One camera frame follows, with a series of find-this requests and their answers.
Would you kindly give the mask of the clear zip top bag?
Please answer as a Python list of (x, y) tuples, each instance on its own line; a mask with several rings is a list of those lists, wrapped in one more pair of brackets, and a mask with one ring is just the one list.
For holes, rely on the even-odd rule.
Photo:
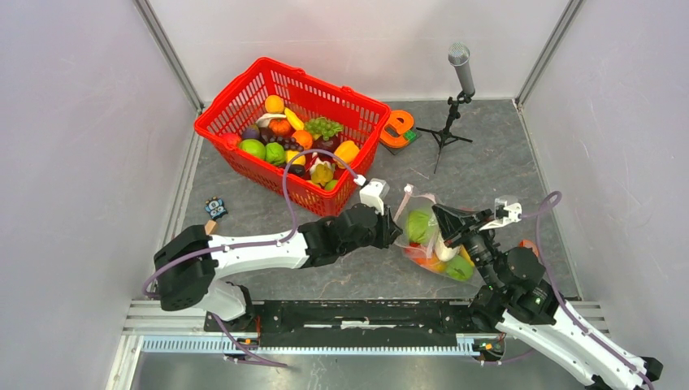
[[(410, 261), (412, 261), (412, 258), (416, 258), (416, 257), (430, 258), (431, 256), (434, 255), (433, 247), (434, 247), (437, 235), (440, 233), (440, 229), (438, 227), (438, 223), (436, 222), (436, 217), (435, 217), (435, 222), (436, 222), (435, 235), (431, 238), (430, 242), (427, 245), (409, 243), (408, 237), (405, 233), (405, 223), (407, 220), (408, 213), (412, 210), (417, 210), (417, 209), (429, 210), (433, 213), (431, 207), (437, 203), (438, 203), (438, 198), (434, 194), (422, 193), (416, 187), (414, 187), (412, 184), (407, 184), (404, 187), (404, 196), (403, 196), (403, 198), (401, 200), (401, 204), (399, 205), (399, 207), (395, 213), (395, 216), (393, 218), (394, 222), (400, 228), (402, 228), (402, 234), (401, 234), (401, 236), (399, 236), (396, 239), (395, 245), (401, 248), (403, 255), (406, 258), (408, 258)], [(464, 282), (461, 282), (461, 281), (458, 281), (458, 280), (455, 280), (455, 279), (448, 277), (445, 274), (445, 272), (442, 274), (436, 274), (436, 273), (431, 272), (431, 271), (429, 271), (429, 272), (431, 272), (435, 275), (441, 275), (441, 276), (444, 276), (446, 278), (450, 278), (451, 280), (454, 280), (454, 281), (457, 281), (460, 283), (469, 284), (469, 285), (472, 285), (475, 287), (481, 286), (481, 284), (483, 282), (479, 278), (479, 273), (476, 269), (474, 262), (470, 259), (470, 256), (466, 252), (466, 249), (464, 248), (464, 246), (460, 245), (460, 246), (458, 246), (458, 248), (459, 248), (459, 252), (457, 255), (461, 255), (465, 259), (470, 260), (474, 265), (474, 274), (473, 274), (471, 279), (464, 281)]]

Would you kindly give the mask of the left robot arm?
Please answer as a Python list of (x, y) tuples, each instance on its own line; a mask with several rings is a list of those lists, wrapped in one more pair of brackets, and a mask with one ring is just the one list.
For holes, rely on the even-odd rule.
[(243, 287), (226, 281), (230, 275), (323, 267), (360, 248), (386, 249), (402, 232), (387, 206), (378, 212), (363, 204), (275, 235), (219, 236), (193, 225), (154, 255), (155, 296), (165, 311), (201, 308), (245, 331), (255, 309)]

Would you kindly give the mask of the red plastic basket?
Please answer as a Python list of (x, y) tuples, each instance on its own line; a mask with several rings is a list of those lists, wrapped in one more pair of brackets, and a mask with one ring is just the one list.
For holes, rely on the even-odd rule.
[(254, 61), (232, 80), (194, 123), (197, 134), (207, 139), (240, 175), (275, 193), (282, 191), (282, 171), (228, 143), (228, 133), (241, 134), (265, 112), (264, 101), (278, 95), (302, 119), (324, 116), (343, 124), (345, 140), (360, 151), (352, 168), (366, 175), (379, 144), (379, 135), (391, 114), (388, 105), (347, 86), (335, 86), (268, 57)]

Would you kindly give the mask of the orange red toy mango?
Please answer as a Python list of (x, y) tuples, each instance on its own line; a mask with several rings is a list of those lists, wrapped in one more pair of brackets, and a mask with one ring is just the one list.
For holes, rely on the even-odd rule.
[(431, 256), (430, 258), (412, 258), (412, 261), (415, 262), (417, 265), (421, 266), (422, 268), (434, 272), (436, 274), (444, 273), (447, 267), (447, 262), (439, 260), (435, 255)]

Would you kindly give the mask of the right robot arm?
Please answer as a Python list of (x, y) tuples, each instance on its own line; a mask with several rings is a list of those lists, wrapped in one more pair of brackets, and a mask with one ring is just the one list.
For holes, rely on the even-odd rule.
[(515, 337), (568, 371), (587, 389), (651, 389), (663, 365), (611, 341), (565, 300), (530, 248), (502, 251), (495, 231), (522, 219), (519, 203), (493, 210), (432, 207), (444, 246), (463, 247), (484, 285), (469, 305), (471, 325)]

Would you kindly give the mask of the green toy cabbage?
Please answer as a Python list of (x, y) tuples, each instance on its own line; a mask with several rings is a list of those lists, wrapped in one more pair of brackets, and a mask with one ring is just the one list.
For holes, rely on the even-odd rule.
[(436, 234), (436, 220), (429, 210), (417, 209), (408, 213), (405, 233), (409, 243), (427, 245)]

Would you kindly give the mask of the white toy radish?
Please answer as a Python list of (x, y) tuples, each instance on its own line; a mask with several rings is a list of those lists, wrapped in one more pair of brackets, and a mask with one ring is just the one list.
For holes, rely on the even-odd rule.
[(437, 235), (433, 250), (434, 250), (434, 255), (441, 262), (448, 262), (448, 261), (452, 260), (459, 252), (458, 247), (454, 247), (454, 248), (448, 247), (445, 244), (445, 241), (444, 241), (444, 239), (440, 233)]

